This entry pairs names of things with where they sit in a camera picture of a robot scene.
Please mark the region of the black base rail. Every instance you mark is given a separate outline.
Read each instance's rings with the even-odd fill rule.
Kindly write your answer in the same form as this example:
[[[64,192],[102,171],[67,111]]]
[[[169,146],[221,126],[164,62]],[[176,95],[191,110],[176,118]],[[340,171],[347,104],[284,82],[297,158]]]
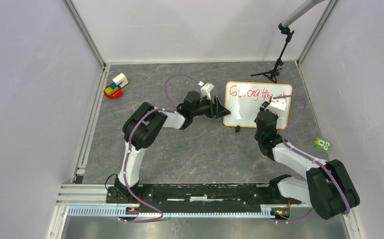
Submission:
[[[158,215],[257,213],[261,205],[301,204],[268,183],[139,184],[132,192],[107,187],[106,202],[126,204],[129,213]]]

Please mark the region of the colourful toy block stack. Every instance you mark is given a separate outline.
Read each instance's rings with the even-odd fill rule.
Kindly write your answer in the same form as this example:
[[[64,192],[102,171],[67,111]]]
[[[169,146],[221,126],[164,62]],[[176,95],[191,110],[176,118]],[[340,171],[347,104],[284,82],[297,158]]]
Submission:
[[[129,82],[125,74],[120,73],[112,79],[112,82],[103,90],[103,94],[108,99],[116,99],[123,95],[123,89]]]

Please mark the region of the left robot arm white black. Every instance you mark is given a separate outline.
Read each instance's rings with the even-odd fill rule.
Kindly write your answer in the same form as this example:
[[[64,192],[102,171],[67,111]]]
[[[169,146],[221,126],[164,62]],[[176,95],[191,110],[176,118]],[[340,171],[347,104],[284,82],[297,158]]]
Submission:
[[[183,130],[191,125],[193,118],[206,116],[219,119],[231,114],[222,105],[217,96],[202,96],[197,91],[187,93],[184,101],[175,110],[156,108],[144,102],[123,126],[125,154],[122,168],[114,186],[118,196],[126,203],[137,198],[135,186],[139,182],[139,170],[145,154],[161,129],[173,128]]]

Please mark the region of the grey pole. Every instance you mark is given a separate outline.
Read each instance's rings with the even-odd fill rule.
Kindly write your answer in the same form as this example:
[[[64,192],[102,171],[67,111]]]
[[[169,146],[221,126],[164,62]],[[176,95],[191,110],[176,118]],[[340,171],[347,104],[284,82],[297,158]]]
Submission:
[[[284,19],[279,25],[279,29],[285,29],[289,27],[292,23],[302,17],[305,13],[311,10],[316,5],[324,2],[324,0],[306,0],[302,5],[300,5],[294,12],[292,12],[286,19]]]

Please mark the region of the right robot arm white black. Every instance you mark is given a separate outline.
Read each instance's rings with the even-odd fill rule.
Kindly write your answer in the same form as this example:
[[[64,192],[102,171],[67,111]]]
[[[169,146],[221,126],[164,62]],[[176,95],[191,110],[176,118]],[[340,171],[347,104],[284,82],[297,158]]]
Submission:
[[[338,159],[326,161],[308,155],[284,139],[277,131],[277,110],[269,102],[260,106],[254,120],[255,140],[264,156],[289,167],[304,179],[283,175],[271,180],[270,200],[281,203],[286,198],[297,199],[310,204],[325,220],[349,214],[361,200],[345,165]]]

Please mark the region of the green number block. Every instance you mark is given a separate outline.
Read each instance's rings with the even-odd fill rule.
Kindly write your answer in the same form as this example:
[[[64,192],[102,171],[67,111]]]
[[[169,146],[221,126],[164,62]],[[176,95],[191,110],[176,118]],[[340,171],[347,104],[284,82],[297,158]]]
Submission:
[[[324,139],[317,137],[313,143],[314,147],[321,150],[324,153],[328,153],[331,143]]]

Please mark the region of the black tripod stand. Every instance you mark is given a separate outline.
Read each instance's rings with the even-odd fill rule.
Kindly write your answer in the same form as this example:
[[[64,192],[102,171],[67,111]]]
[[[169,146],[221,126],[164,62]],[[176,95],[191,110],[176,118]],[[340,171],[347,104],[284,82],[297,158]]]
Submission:
[[[293,34],[294,34],[294,30],[290,30],[290,28],[288,26],[283,26],[282,23],[280,23],[278,25],[278,29],[280,30],[281,34],[286,36],[286,38],[285,38],[285,44],[284,44],[284,46],[280,52],[279,57],[277,58],[277,60],[275,62],[273,69],[266,71],[266,72],[261,72],[261,73],[256,73],[256,74],[250,75],[251,77],[264,76],[274,84],[278,83],[277,76],[280,75],[281,66],[284,64],[282,57],[283,57],[284,52],[285,52],[288,44],[290,43],[290,41],[293,37]]]

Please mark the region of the white whiteboard yellow frame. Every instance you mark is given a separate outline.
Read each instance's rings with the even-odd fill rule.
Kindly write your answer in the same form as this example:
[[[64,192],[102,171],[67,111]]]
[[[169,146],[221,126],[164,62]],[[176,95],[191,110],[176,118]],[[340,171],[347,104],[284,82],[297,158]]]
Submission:
[[[264,102],[272,97],[291,94],[290,84],[229,81],[225,86],[224,107],[230,114],[223,118],[223,124],[255,128],[254,120]]]

